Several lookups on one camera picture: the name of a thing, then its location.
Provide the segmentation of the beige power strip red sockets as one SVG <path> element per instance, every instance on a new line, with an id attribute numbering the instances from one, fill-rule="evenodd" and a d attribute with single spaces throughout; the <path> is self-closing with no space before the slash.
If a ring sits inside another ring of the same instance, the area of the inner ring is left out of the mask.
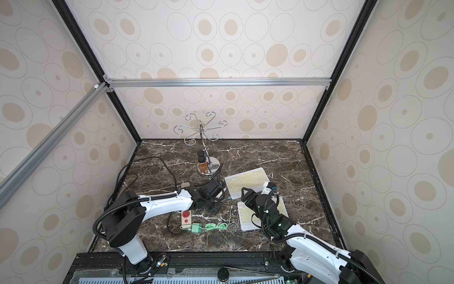
<path id="1" fill-rule="evenodd" d="M 181 229 L 190 230 L 192 227 L 192 213 L 190 210 L 183 211 L 181 214 Z"/>

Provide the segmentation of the white wireless keyboard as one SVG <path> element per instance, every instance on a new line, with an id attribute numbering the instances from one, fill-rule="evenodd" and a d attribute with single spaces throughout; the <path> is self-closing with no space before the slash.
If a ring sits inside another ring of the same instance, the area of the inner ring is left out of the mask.
<path id="1" fill-rule="evenodd" d="M 257 168 L 236 175 L 227 176 L 225 182 L 232 200 L 240 199 L 242 188 L 249 188 L 261 192 L 263 185 L 270 180 L 263 168 Z"/>
<path id="2" fill-rule="evenodd" d="M 238 203 L 238 213 L 242 231 L 259 230 L 261 228 L 261 220 L 265 217 L 265 221 L 272 223 L 280 215 L 288 218 L 288 212 L 283 201 L 277 205 L 277 198 L 272 196 L 268 200 L 267 195 L 243 196 Z"/>

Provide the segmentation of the green plug adapter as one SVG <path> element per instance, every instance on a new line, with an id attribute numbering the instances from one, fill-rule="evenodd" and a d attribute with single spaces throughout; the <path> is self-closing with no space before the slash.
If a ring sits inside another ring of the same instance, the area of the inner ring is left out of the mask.
<path id="1" fill-rule="evenodd" d="M 203 226 L 200 223 L 193 223 L 190 230 L 193 234 L 200 234 L 203 231 Z"/>

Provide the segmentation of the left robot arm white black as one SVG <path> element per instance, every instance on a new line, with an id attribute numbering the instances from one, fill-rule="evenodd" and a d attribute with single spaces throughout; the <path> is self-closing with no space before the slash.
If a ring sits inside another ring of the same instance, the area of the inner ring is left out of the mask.
<path id="1" fill-rule="evenodd" d="M 96 219 L 92 231 L 126 257 L 130 264 L 138 265 L 149 258 L 148 250 L 138 236 L 144 221 L 197 209 L 215 215 L 220 212 L 224 197 L 225 186 L 216 181 L 199 186 L 184 183 L 174 192 L 161 195 L 137 195 L 126 191 Z"/>

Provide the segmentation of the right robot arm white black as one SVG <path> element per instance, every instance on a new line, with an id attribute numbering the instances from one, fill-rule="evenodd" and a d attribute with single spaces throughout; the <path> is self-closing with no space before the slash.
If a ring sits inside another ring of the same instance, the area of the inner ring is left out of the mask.
<path id="1" fill-rule="evenodd" d="M 350 252 L 314 236 L 284 214 L 275 184 L 261 193 L 241 189 L 241 201 L 260 220 L 260 229 L 273 243 L 284 243 L 279 261 L 286 271 L 306 272 L 325 284 L 383 284 L 371 260 L 361 251 Z"/>

